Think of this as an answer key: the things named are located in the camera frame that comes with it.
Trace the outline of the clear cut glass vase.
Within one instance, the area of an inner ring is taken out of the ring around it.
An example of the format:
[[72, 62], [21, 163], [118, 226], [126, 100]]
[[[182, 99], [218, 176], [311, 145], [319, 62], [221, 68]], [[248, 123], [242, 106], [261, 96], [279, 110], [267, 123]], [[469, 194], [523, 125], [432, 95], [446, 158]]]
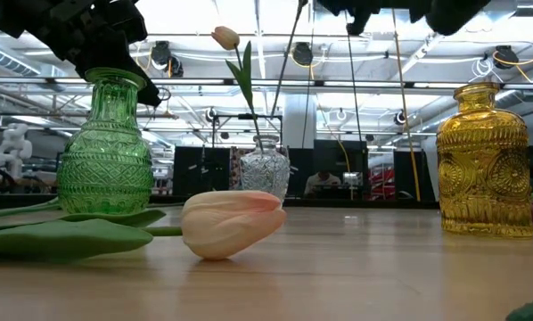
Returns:
[[256, 148], [241, 157], [242, 190], [270, 193], [284, 201], [291, 173], [287, 155], [277, 150], [278, 136], [256, 135]]

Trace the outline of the black partition panel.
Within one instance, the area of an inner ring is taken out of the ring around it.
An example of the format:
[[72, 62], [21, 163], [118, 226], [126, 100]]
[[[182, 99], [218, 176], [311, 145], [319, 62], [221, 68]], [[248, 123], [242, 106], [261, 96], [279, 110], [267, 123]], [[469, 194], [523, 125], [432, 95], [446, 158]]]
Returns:
[[229, 149], [178, 146], [175, 149], [172, 194], [192, 196], [228, 190], [229, 164]]
[[341, 181], [340, 185], [315, 188], [319, 199], [358, 201], [364, 198], [368, 183], [368, 149], [366, 142], [316, 140], [314, 169], [327, 170]]
[[429, 199], [427, 190], [427, 169], [423, 160], [423, 152], [393, 152], [395, 197], [397, 200], [416, 200], [420, 196], [422, 202]]

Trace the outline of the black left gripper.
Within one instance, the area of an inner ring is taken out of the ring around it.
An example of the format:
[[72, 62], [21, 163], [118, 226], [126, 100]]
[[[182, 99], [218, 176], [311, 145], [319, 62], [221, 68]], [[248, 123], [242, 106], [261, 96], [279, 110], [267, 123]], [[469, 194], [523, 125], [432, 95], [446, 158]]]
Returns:
[[143, 79], [139, 103], [158, 107], [159, 89], [129, 54], [147, 38], [138, 0], [0, 0], [0, 30], [18, 38], [28, 32], [86, 78], [93, 68], [112, 68]]

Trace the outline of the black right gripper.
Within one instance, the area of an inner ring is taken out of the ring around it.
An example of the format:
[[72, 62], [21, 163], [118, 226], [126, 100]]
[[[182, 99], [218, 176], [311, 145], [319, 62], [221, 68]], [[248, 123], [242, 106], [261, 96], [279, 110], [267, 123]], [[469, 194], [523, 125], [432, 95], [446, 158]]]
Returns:
[[334, 16], [339, 16], [345, 12], [354, 18], [353, 22], [348, 22], [346, 30], [349, 36], [359, 36], [365, 29], [365, 25], [372, 14], [378, 14], [381, 10], [378, 0], [317, 0], [318, 3], [331, 12]]

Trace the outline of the red equipment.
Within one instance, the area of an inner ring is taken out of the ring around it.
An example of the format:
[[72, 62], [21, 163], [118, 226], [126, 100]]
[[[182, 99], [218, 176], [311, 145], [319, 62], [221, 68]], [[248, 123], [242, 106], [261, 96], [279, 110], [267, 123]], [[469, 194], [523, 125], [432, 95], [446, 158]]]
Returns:
[[395, 170], [392, 164], [381, 164], [370, 168], [369, 182], [371, 200], [395, 198]]

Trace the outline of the black rig frame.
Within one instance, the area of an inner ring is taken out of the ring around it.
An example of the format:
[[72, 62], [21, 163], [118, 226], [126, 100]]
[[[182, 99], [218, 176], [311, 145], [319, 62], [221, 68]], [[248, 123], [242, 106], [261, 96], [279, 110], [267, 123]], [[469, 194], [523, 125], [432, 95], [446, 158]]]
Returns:
[[[222, 125], [218, 125], [217, 122], [222, 118], [225, 118], [225, 122]], [[217, 135], [218, 130], [221, 127], [223, 127], [232, 118], [237, 118], [238, 120], [264, 119], [268, 124], [270, 124], [275, 129], [275, 131], [278, 133], [280, 137], [280, 140], [283, 140], [283, 117], [281, 115], [269, 116], [269, 115], [254, 115], [251, 113], [240, 113], [236, 115], [214, 114], [211, 117], [211, 125], [212, 125], [211, 148], [212, 149], [215, 149], [217, 145], [216, 135]], [[280, 126], [278, 128], [273, 124], [274, 119], [277, 119], [280, 123]]]

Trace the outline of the yellow embossed glass vase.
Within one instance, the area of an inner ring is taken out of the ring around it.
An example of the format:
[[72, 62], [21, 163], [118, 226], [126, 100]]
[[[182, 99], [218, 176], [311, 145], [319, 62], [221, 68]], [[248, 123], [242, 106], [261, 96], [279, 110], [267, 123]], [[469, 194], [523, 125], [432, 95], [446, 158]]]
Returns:
[[529, 135], [516, 113], [499, 110], [493, 82], [455, 90], [458, 113], [437, 131], [441, 226], [451, 233], [533, 236]]

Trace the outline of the green ribbed glass vase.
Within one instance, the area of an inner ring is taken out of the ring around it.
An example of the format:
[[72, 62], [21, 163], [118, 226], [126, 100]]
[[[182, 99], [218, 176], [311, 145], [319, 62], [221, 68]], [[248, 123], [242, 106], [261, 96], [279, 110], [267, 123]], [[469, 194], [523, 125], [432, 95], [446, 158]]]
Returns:
[[86, 72], [94, 84], [91, 111], [65, 145], [57, 172], [58, 198], [70, 214], [144, 210], [153, 187], [150, 146], [136, 122], [145, 81], [113, 68]]

